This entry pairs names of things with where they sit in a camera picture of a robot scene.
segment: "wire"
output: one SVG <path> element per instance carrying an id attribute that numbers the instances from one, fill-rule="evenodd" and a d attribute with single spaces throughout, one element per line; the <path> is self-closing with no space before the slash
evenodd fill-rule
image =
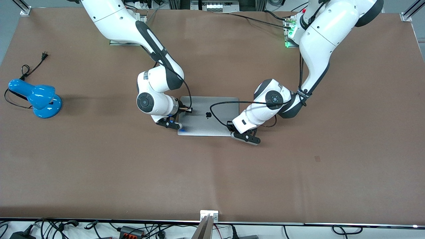
<path id="1" fill-rule="evenodd" d="M 285 231 L 286 239 L 289 239 L 289 236 L 288 236 L 288 233 L 286 232 L 286 227 L 285 226 L 283 226 L 283 230 Z"/>
<path id="2" fill-rule="evenodd" d="M 274 13 L 272 13 L 271 11 L 269 11 L 269 10 L 264 10 L 264 12 L 266 12 L 266 13 L 270 13 L 274 18 L 276 18 L 276 19 L 278 19 L 278 20 L 281 20 L 281 21 L 284 21 L 285 20 L 285 18 L 288 18 L 288 17 L 291 17 L 291 16 L 286 16 L 286 17 L 278 17 L 278 16 L 276 16 Z"/>
<path id="3" fill-rule="evenodd" d="M 335 231 L 335 227 L 340 228 L 340 229 L 341 229 L 341 231 L 342 231 L 342 233 L 341 233 L 341 232 L 337 232 L 337 231 Z M 345 239 L 348 239 L 348 235 L 357 235 L 357 234 L 360 234 L 360 233 L 363 231 L 363 228 L 360 228 L 360 230 L 359 230 L 359 231 L 357 231 L 357 232 L 346 232 L 346 231 L 344 230 L 344 228 L 343 228 L 343 227 L 341 227 L 341 226 L 339 226 L 339 225 L 333 225 L 333 226 L 332 226 L 332 231 L 333 231 L 335 234 L 338 234 L 338 235 L 340 235 L 340 236 L 345 236 Z"/>
<path id="4" fill-rule="evenodd" d="M 328 2 L 328 0 L 323 0 L 323 3 L 320 5 L 320 7 L 314 12 L 313 16 L 310 18 L 310 23 L 307 25 L 309 27 L 313 21 L 316 19 L 317 13 L 320 11 L 320 9 Z"/>
<path id="5" fill-rule="evenodd" d="M 118 230 L 118 228 L 114 227 L 114 226 L 112 225 L 112 223 L 109 223 L 109 225 L 110 225 L 111 227 L 113 227 L 115 230 Z"/>
<path id="6" fill-rule="evenodd" d="M 303 84 L 303 74 L 304 74 L 304 58 L 300 52 L 300 82 L 298 83 L 299 89 L 301 89 L 301 85 Z"/>
<path id="7" fill-rule="evenodd" d="M 40 236 L 41 236 L 41 239 L 44 239 L 43 225 L 44 225 L 44 218 L 42 219 L 41 227 L 40 227 Z"/>
<path id="8" fill-rule="evenodd" d="M 265 22 L 265 21 L 262 21 L 262 20 L 258 20 L 258 19 L 252 18 L 252 17 L 242 16 L 242 15 L 232 14 L 232 13 L 224 13 L 224 14 L 228 14 L 228 15 L 232 15 L 232 16 L 237 16 L 237 17 L 243 17 L 243 18 L 246 18 L 246 19 L 249 19 L 249 20 L 253 20 L 253 21 L 256 21 L 256 22 L 259 22 L 259 23 L 264 23 L 264 24 L 271 25 L 271 26 L 276 26 L 276 27 L 285 28 L 285 29 L 291 29 L 288 26 L 282 26 L 282 25 L 278 25 L 278 24 L 274 24 L 274 23 L 269 23 L 269 22 Z"/>
<path id="9" fill-rule="evenodd" d="M 214 116 L 214 118 L 216 118 L 217 121 L 220 124 L 222 124 L 222 125 L 224 125 L 224 126 L 227 127 L 227 125 L 225 125 L 223 122 L 221 122 L 221 120 L 219 120 L 218 117 L 214 114 L 214 112 L 213 112 L 213 106 L 221 105 L 221 104 L 231 104 L 231 103 L 247 103 L 247 104 L 261 104 L 261 105 L 267 105 L 267 106 L 276 106 L 276 105 L 284 105 L 284 104 L 287 104 L 289 102 L 290 102 L 290 100 L 287 101 L 287 102 L 276 103 L 276 104 L 275 103 L 256 102 L 256 101 L 223 101 L 223 102 L 218 102 L 218 103 L 212 104 L 210 106 L 210 111 L 211 111 L 211 114 Z"/>
<path id="10" fill-rule="evenodd" d="M 271 127 L 275 126 L 277 122 L 278 122 L 278 119 L 275 115 L 275 122 L 272 125 L 260 125 L 260 126 L 263 126 L 263 127 L 266 127 L 266 128 L 271 128 Z"/>
<path id="11" fill-rule="evenodd" d="M 303 3 L 303 4 L 299 5 L 298 7 L 296 7 L 296 8 L 294 8 L 294 9 L 292 9 L 291 11 L 295 11 L 297 8 L 302 7 L 302 6 L 306 5 L 306 4 L 308 4 L 308 2 L 306 2 L 306 3 Z"/>
<path id="12" fill-rule="evenodd" d="M 223 239 L 223 237 L 221 236 L 220 230 L 218 229 L 217 225 L 214 224 L 215 228 L 217 229 L 218 235 L 220 236 L 220 239 Z"/>
<path id="13" fill-rule="evenodd" d="M 142 47 L 142 49 L 148 54 L 148 55 L 150 55 L 150 52 L 148 52 L 147 50 L 146 50 L 146 48 L 145 47 L 143 47 L 142 45 L 140 45 L 141 47 Z M 184 85 L 186 86 L 186 89 L 187 89 L 187 93 L 189 94 L 189 101 L 190 101 L 190 105 L 189 105 L 189 108 L 191 108 L 192 107 L 192 94 L 190 93 L 190 89 L 189 89 L 189 86 L 187 85 L 187 83 L 186 83 L 186 81 L 179 75 L 179 74 L 177 74 L 177 72 L 175 72 L 173 69 L 171 69 L 170 67 L 168 67 L 168 66 L 166 66 L 166 65 L 164 65 L 164 64 L 162 64 L 161 62 L 159 62 L 159 61 L 156 61 L 155 62 L 155 65 L 153 66 L 153 67 L 155 67 L 156 66 L 156 64 L 160 64 L 160 65 L 162 65 L 163 67 L 165 67 L 167 70 L 169 70 L 169 71 L 171 71 L 173 74 L 175 74 L 183 83 L 184 83 Z"/>
<path id="14" fill-rule="evenodd" d="M 66 238 L 66 239 L 69 239 L 57 226 L 56 226 L 56 223 L 57 222 L 55 222 L 55 223 L 52 223 L 52 222 L 50 222 L 49 220 L 46 220 L 47 222 L 49 222 L 50 223 L 50 225 L 52 225 L 52 227 L 56 230 L 54 233 L 53 233 L 53 236 L 52 236 L 52 239 L 54 239 L 54 237 L 55 237 L 55 234 L 56 234 L 56 232 L 59 232 L 61 235 L 62 235 L 62 239 L 63 238 Z"/>
<path id="15" fill-rule="evenodd" d="M 127 6 L 127 7 L 131 7 L 132 9 L 136 9 L 136 10 L 138 10 L 138 9 L 137 9 L 137 7 L 133 7 L 133 6 L 128 5 L 128 4 L 126 4 L 126 3 L 124 3 L 124 5 L 125 5 L 125 6 Z"/>
<path id="16" fill-rule="evenodd" d="M 165 4 L 162 4 L 160 6 L 158 6 L 155 11 L 153 11 L 152 15 L 146 20 L 146 24 L 151 20 L 151 18 L 156 14 L 156 12 L 158 11 L 158 9 L 165 7 Z"/>
<path id="17" fill-rule="evenodd" d="M 99 233 L 97 232 L 96 226 L 93 226 L 94 232 L 96 233 L 97 237 L 99 237 L 99 239 L 102 239 L 102 237 L 100 237 Z"/>
<path id="18" fill-rule="evenodd" d="M 157 63 L 160 64 L 160 65 L 162 65 L 163 67 L 165 67 L 169 71 L 173 72 L 183 82 L 183 84 L 186 86 L 187 93 L 189 94 L 189 101 L 190 101 L 189 108 L 192 108 L 192 94 L 190 93 L 190 89 L 189 89 L 189 86 L 187 85 L 186 81 L 179 74 L 177 74 L 177 72 L 175 72 L 170 67 L 162 64 L 161 62 L 157 62 Z"/>
<path id="19" fill-rule="evenodd" d="M 236 228 L 234 225 L 230 224 L 230 226 L 232 227 L 232 232 L 233 232 L 233 237 L 232 239 L 239 239 L 238 237 L 238 233 L 236 232 Z"/>
<path id="20" fill-rule="evenodd" d="M 46 238 L 49 238 L 49 235 L 50 235 L 50 232 L 52 231 L 52 229 L 53 229 L 53 227 L 52 227 L 52 225 L 50 225 L 50 229 L 49 229 L 49 231 L 47 232 Z"/>
<path id="21" fill-rule="evenodd" d="M 6 233 L 7 229 L 9 228 L 9 225 L 8 224 L 3 224 L 3 225 L 0 226 L 0 228 L 2 228 L 2 227 L 6 227 L 6 228 L 4 229 L 3 233 L 1 233 L 0 238 L 2 238 L 4 236 L 4 234 Z"/>
<path id="22" fill-rule="evenodd" d="M 47 58 L 47 56 L 48 56 L 48 54 L 47 54 L 47 52 L 45 51 L 45 52 L 43 52 L 42 54 L 41 54 L 41 61 L 40 61 L 40 63 L 38 63 L 38 65 L 34 68 L 34 69 L 32 69 L 32 71 L 30 71 L 30 67 L 27 65 L 27 64 L 25 64 L 25 65 L 22 65 L 21 66 L 21 73 L 22 73 L 22 76 L 19 78 L 20 80 L 23 80 L 23 81 L 25 81 L 25 79 L 29 76 L 29 75 L 31 75 L 35 70 L 37 70 L 37 68 L 41 65 L 41 63 L 43 63 L 43 61 L 44 60 L 46 60 L 46 58 Z M 10 91 L 9 90 L 9 87 L 4 91 L 4 99 L 6 100 L 6 102 L 7 103 L 9 103 L 9 104 L 11 104 L 11 105 L 14 105 L 14 106 L 17 106 L 17 107 L 21 107 L 21 108 L 24 108 L 24 109 L 31 109 L 32 108 L 32 105 L 31 106 L 23 106 L 23 105 L 18 105 L 18 104 L 15 104 L 15 103 L 13 103 L 12 101 L 10 101 L 9 99 L 8 99 L 8 97 L 7 97 L 7 92 L 8 91 Z"/>

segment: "white floor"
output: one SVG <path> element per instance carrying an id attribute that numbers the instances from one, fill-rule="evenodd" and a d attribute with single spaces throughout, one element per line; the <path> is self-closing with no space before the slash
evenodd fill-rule
<path id="1" fill-rule="evenodd" d="M 4 239 L 10 238 L 11 234 L 16 231 L 25 231 L 25 229 L 33 222 L 8 222 L 9 228 L 3 236 Z M 94 229 L 86 230 L 84 226 L 87 223 L 80 223 L 78 227 L 67 225 L 64 234 L 69 239 L 96 239 L 98 238 Z M 115 227 L 130 226 L 133 228 L 143 228 L 144 224 L 113 224 Z M 228 225 L 218 225 L 223 239 L 232 236 L 232 229 Z M 43 232 L 48 228 L 48 224 L 43 226 Z M 236 231 L 239 237 L 257 235 L 259 239 L 287 239 L 283 233 L 282 226 L 254 226 L 254 225 L 236 225 Z M 113 229 L 108 223 L 99 223 L 96 226 L 99 235 L 103 237 L 119 238 L 119 232 Z M 195 227 L 171 227 L 165 230 L 166 239 L 192 238 Z M 330 227 L 310 227 L 310 226 L 286 226 L 286 231 L 290 239 L 344 239 L 343 236 L 332 232 Z M 346 232 L 356 231 L 354 228 L 346 228 Z M 33 227 L 31 235 L 40 239 L 40 229 Z M 60 239 L 59 233 L 56 233 L 56 239 Z M 213 230 L 213 239 L 220 239 L 220 236 Z M 358 235 L 349 235 L 349 239 L 424 239 L 425 230 L 421 229 L 389 229 L 389 228 L 364 228 L 363 232 Z"/>

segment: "metal bracket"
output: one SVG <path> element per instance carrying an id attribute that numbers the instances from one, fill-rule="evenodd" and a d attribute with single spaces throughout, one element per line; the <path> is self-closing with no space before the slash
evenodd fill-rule
<path id="1" fill-rule="evenodd" d="M 400 19 L 401 19 L 402 22 L 411 22 L 412 21 L 411 17 L 409 17 L 407 19 L 404 19 L 404 17 L 405 17 L 404 12 L 400 13 Z"/>
<path id="2" fill-rule="evenodd" d="M 415 15 L 421 8 L 425 6 L 425 0 L 415 1 L 406 11 L 400 14 L 400 18 L 403 22 L 411 22 L 412 16 Z"/>
<path id="3" fill-rule="evenodd" d="M 137 21 L 142 21 L 144 23 L 146 23 L 146 21 L 147 21 L 147 16 L 141 15 L 140 13 L 135 13 L 134 18 Z M 112 40 L 109 40 L 109 45 L 110 46 L 140 46 L 139 44 L 135 44 L 135 43 L 118 43 L 118 42 L 115 42 L 115 41 L 112 41 Z"/>
<path id="4" fill-rule="evenodd" d="M 31 6 L 28 6 L 28 4 L 24 0 L 12 0 L 12 2 L 14 2 L 21 9 L 20 15 L 22 17 L 29 16 Z"/>
<path id="5" fill-rule="evenodd" d="M 29 17 L 30 12 L 31 12 L 31 6 L 28 6 L 28 12 L 21 11 L 19 15 L 21 15 L 21 17 Z"/>
<path id="6" fill-rule="evenodd" d="M 213 215 L 213 222 L 218 223 L 218 211 L 201 210 L 200 220 L 202 220 L 205 216 L 208 216 L 209 214 Z"/>

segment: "power cord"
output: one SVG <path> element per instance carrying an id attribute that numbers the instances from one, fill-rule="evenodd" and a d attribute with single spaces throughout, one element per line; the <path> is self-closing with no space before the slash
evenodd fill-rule
<path id="1" fill-rule="evenodd" d="M 306 5 L 306 4 L 308 4 L 308 2 L 306 2 L 306 3 L 303 3 L 303 4 L 299 5 L 298 7 L 296 7 L 296 8 L 294 8 L 294 9 L 292 9 L 291 11 L 295 11 L 295 10 L 296 10 L 296 9 L 298 9 L 299 7 L 302 7 L 302 6 Z"/>
<path id="2" fill-rule="evenodd" d="M 276 105 L 284 105 L 284 104 L 287 104 L 287 103 L 289 103 L 290 102 L 290 100 L 289 101 L 287 101 L 287 102 L 283 102 L 283 103 L 265 103 L 265 102 L 256 102 L 256 101 L 223 101 L 223 102 L 218 102 L 218 103 L 215 103 L 215 104 L 212 104 L 211 106 L 210 106 L 210 111 L 211 111 L 211 114 L 214 116 L 214 118 L 220 123 L 220 124 L 222 124 L 222 125 L 224 125 L 224 126 L 226 126 L 227 127 L 227 125 L 226 124 L 224 124 L 221 120 L 219 120 L 218 119 L 218 117 L 214 114 L 214 112 L 213 112 L 213 106 L 216 106 L 216 105 L 222 105 L 222 104 L 232 104 L 232 103 L 247 103 L 247 104 L 261 104 L 261 105 L 267 105 L 267 106 L 276 106 Z M 270 127 L 273 127 L 273 126 L 275 126 L 276 125 L 276 122 L 273 124 L 273 125 L 270 125 L 269 127 L 267 127 L 266 125 L 263 125 L 264 127 L 267 127 L 267 128 L 270 128 Z"/>
<path id="3" fill-rule="evenodd" d="M 286 232 L 286 226 L 283 226 L 283 230 L 285 231 L 286 239 L 289 239 L 288 233 Z"/>
<path id="4" fill-rule="evenodd" d="M 6 233 L 6 231 L 7 231 L 7 229 L 9 228 L 9 225 L 6 223 L 6 224 L 3 224 L 3 225 L 1 225 L 0 226 L 0 228 L 2 228 L 2 227 L 6 227 L 5 229 L 4 229 L 4 231 L 1 233 L 1 235 L 0 235 L 0 239 L 4 236 L 4 234 Z"/>
<path id="5" fill-rule="evenodd" d="M 259 22 L 259 23 L 263 23 L 263 24 L 267 24 L 267 25 L 271 25 L 271 26 L 276 26 L 276 27 L 280 27 L 280 28 L 285 28 L 285 29 L 288 29 L 288 30 L 291 29 L 291 27 L 289 27 L 289 26 L 283 26 L 283 25 L 278 25 L 278 24 L 274 24 L 274 23 L 269 23 L 269 22 L 265 22 L 265 21 L 262 21 L 262 20 L 252 18 L 252 17 L 242 16 L 242 15 L 232 14 L 232 13 L 223 13 L 223 14 L 228 14 L 228 15 L 237 16 L 237 17 L 243 17 L 243 18 L 253 20 L 253 21 L 256 21 L 256 22 Z"/>
<path id="6" fill-rule="evenodd" d="M 102 239 L 102 237 L 100 237 L 100 235 L 99 235 L 99 232 L 97 232 L 97 229 L 96 229 L 96 225 L 97 225 L 97 223 L 99 223 L 99 221 L 98 220 L 95 220 L 94 222 L 91 222 L 91 223 L 89 223 L 89 224 L 87 224 L 85 227 L 84 227 L 84 229 L 86 229 L 86 230 L 90 230 L 90 229 L 94 229 L 94 232 L 96 233 L 96 236 L 99 238 L 99 239 Z"/>
<path id="7" fill-rule="evenodd" d="M 274 18 L 281 20 L 281 21 L 285 21 L 285 18 L 291 17 L 291 16 L 286 16 L 286 17 L 278 17 L 276 16 L 273 12 L 269 11 L 269 10 L 264 10 L 264 12 L 271 14 Z"/>
<path id="8" fill-rule="evenodd" d="M 215 228 L 217 229 L 217 233 L 220 236 L 220 239 L 223 239 L 223 237 L 221 236 L 220 230 L 218 229 L 217 225 L 214 224 Z"/>
<path id="9" fill-rule="evenodd" d="M 316 19 L 316 15 L 318 14 L 318 12 L 320 11 L 320 9 L 327 3 L 329 2 L 329 0 L 322 0 L 322 4 L 320 5 L 320 7 L 314 12 L 313 16 L 310 18 L 309 23 L 307 25 L 307 27 L 309 27 L 313 21 Z"/>
<path id="10" fill-rule="evenodd" d="M 41 63 L 43 63 L 43 61 L 44 60 L 46 60 L 46 58 L 48 57 L 49 55 L 47 54 L 47 52 L 45 51 L 45 52 L 43 52 L 42 54 L 41 54 L 41 61 L 40 61 L 40 63 L 38 63 L 38 65 L 34 68 L 34 69 L 32 69 L 32 71 L 30 71 L 30 67 L 27 65 L 27 64 L 25 64 L 25 65 L 23 65 L 23 66 L 21 66 L 21 73 L 22 73 L 22 76 L 19 78 L 20 80 L 23 80 L 23 81 L 25 81 L 25 79 L 29 76 L 29 75 L 31 75 L 35 70 L 37 70 L 37 68 L 41 65 Z M 18 104 L 15 104 L 15 103 L 13 103 L 13 102 L 11 102 L 9 99 L 8 99 L 8 97 L 7 97 L 7 92 L 8 91 L 10 91 L 9 90 L 9 87 L 6 89 L 6 91 L 4 91 L 4 99 L 7 101 L 7 103 L 9 103 L 9 104 L 11 104 L 11 105 L 14 105 L 14 106 L 17 106 L 17 107 L 21 107 L 21 108 L 24 108 L 24 109 L 31 109 L 32 108 L 32 105 L 31 106 L 22 106 L 22 105 L 18 105 Z M 23 96 L 21 96 L 21 95 L 19 95 L 19 94 L 17 94 L 17 93 L 15 93 L 15 92 L 12 92 L 12 91 L 10 91 L 11 93 L 13 93 L 14 95 L 16 95 L 16 96 L 18 96 L 18 97 L 20 97 L 20 98 L 22 98 L 22 99 L 24 99 L 24 100 L 26 100 L 26 97 L 23 97 Z"/>
<path id="11" fill-rule="evenodd" d="M 335 231 L 335 227 L 341 229 L 342 233 Z M 335 234 L 338 234 L 340 236 L 345 236 L 345 239 L 348 239 L 348 235 L 357 235 L 357 234 L 360 234 L 363 231 L 363 228 L 360 228 L 360 230 L 359 231 L 356 231 L 356 232 L 346 232 L 343 227 L 341 227 L 339 225 L 333 225 L 332 226 L 332 231 Z"/>
<path id="12" fill-rule="evenodd" d="M 260 126 L 263 126 L 263 127 L 266 127 L 266 128 L 271 128 L 271 127 L 275 126 L 277 124 L 277 122 L 278 122 L 278 119 L 275 115 L 275 122 L 272 125 L 260 125 Z"/>
<path id="13" fill-rule="evenodd" d="M 230 225 L 231 227 L 232 227 L 232 232 L 233 232 L 233 236 L 232 236 L 232 239 L 239 239 L 239 237 L 238 237 L 238 233 L 236 232 L 236 228 L 235 228 L 235 226 L 234 225 Z"/>
<path id="14" fill-rule="evenodd" d="M 303 74 L 304 74 L 304 58 L 303 58 L 303 56 L 301 55 L 301 52 L 300 52 L 300 81 L 298 83 L 298 89 L 300 91 L 302 91 L 301 86 L 303 84 Z M 303 101 L 301 101 L 301 104 L 304 107 L 307 106 L 307 104 L 305 102 L 303 102 Z"/>
<path id="15" fill-rule="evenodd" d="M 150 52 L 148 52 L 147 50 L 146 50 L 146 48 L 144 48 L 143 46 L 141 46 L 142 47 L 142 49 L 148 54 L 148 55 L 150 55 Z M 190 101 L 190 105 L 189 105 L 189 108 L 191 108 L 192 107 L 192 94 L 190 93 L 190 89 L 189 89 L 189 86 L 187 85 L 187 83 L 186 83 L 186 81 L 179 75 L 179 74 L 177 74 L 177 72 L 175 72 L 173 69 L 171 69 L 170 67 L 168 67 L 168 66 L 166 66 L 166 65 L 164 65 L 164 64 L 162 64 L 161 62 L 159 62 L 159 61 L 155 61 L 155 65 L 153 65 L 153 67 L 156 67 L 156 65 L 157 64 L 160 64 L 160 65 L 162 65 L 163 67 L 165 67 L 167 70 L 169 70 L 170 72 L 172 72 L 173 74 L 175 74 L 182 82 L 183 82 L 183 84 L 186 86 L 186 89 L 187 89 L 187 93 L 189 94 L 189 101 Z"/>

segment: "black velcro strap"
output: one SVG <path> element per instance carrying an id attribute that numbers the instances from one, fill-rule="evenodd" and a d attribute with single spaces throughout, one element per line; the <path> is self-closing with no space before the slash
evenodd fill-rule
<path id="1" fill-rule="evenodd" d="M 302 91 L 301 89 L 297 90 L 297 95 L 299 95 L 299 96 L 301 96 L 305 99 L 308 99 L 308 98 L 310 98 L 310 96 L 312 96 L 312 94 L 308 94 L 308 93 Z"/>
<path id="2" fill-rule="evenodd" d="M 153 52 L 149 56 L 152 58 L 152 60 L 159 61 L 159 60 L 162 60 L 167 54 L 168 54 L 168 51 L 164 47 L 164 49 L 162 49 L 162 51 L 160 51 L 158 53 Z"/>

